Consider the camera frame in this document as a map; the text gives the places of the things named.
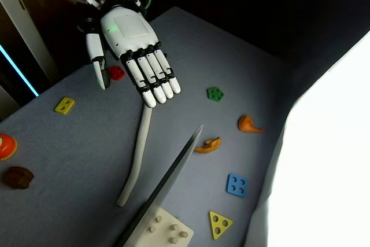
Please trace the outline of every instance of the yellow triangle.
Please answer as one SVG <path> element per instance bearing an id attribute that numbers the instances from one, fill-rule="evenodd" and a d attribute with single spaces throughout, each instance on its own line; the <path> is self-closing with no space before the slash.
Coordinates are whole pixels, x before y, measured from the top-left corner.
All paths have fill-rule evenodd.
<path id="1" fill-rule="evenodd" d="M 213 211 L 209 212 L 213 239 L 218 239 L 232 224 L 233 221 Z"/>

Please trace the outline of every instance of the table surface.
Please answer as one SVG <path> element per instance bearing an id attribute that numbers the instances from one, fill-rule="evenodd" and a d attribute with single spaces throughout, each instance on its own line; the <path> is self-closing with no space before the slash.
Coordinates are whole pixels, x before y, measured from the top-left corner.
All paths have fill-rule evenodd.
<path id="1" fill-rule="evenodd" d="M 130 172 L 143 102 L 128 77 L 100 90 L 87 65 L 0 123 L 0 133 L 18 140 L 0 174 L 21 166 L 35 175 L 26 190 L 0 183 L 0 246 L 112 246 L 202 123 L 200 143 L 223 143 L 191 156 L 162 207 L 194 230 L 189 246 L 242 244 L 280 132 L 272 123 L 281 62 L 179 8 L 151 24 L 182 92 L 153 111 L 126 206 L 115 203 Z M 116 63 L 109 54 L 107 60 Z M 221 102 L 207 99 L 214 86 L 225 94 Z M 63 97 L 76 100 L 67 116 L 54 112 Z M 244 114 L 266 132 L 238 131 Z M 248 178 L 246 198 L 226 192 L 230 173 Z M 209 211 L 234 221 L 217 241 Z"/>

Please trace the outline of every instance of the back of robotic hand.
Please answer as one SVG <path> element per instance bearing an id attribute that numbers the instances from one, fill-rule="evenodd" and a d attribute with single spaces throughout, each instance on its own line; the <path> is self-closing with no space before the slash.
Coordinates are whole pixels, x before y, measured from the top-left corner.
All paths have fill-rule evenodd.
<path id="1" fill-rule="evenodd" d="M 130 5 L 125 5 L 130 4 L 130 1 L 137 7 L 142 6 L 139 0 L 105 1 L 107 12 L 100 23 L 91 24 L 90 26 L 95 27 L 85 31 L 87 50 L 98 83 L 105 90 L 110 85 L 110 75 L 106 69 L 101 42 L 103 35 L 111 51 L 121 60 L 146 105 L 153 108 L 157 102 L 164 104 L 167 99 L 173 98 L 174 93 L 179 94 L 181 88 L 150 24 L 140 11 L 128 9 Z M 94 0 L 88 2 L 99 7 L 99 3 Z"/>

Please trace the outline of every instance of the blue square block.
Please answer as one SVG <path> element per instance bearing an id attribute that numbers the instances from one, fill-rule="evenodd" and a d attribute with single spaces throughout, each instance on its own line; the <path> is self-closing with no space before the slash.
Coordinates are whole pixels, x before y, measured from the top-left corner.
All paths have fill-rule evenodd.
<path id="1" fill-rule="evenodd" d="M 247 196 L 248 180 L 243 176 L 229 174 L 226 191 L 239 197 Z"/>

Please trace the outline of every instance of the robotic arm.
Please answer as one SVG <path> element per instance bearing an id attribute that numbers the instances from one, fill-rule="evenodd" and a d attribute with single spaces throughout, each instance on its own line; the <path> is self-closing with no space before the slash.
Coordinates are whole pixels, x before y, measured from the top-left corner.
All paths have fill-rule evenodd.
<path id="1" fill-rule="evenodd" d="M 149 108 L 164 104 L 181 88 L 161 50 L 156 33 L 145 19 L 139 0 L 87 0 L 103 12 L 100 22 L 89 20 L 86 44 L 99 85 L 110 85 L 101 35 Z"/>

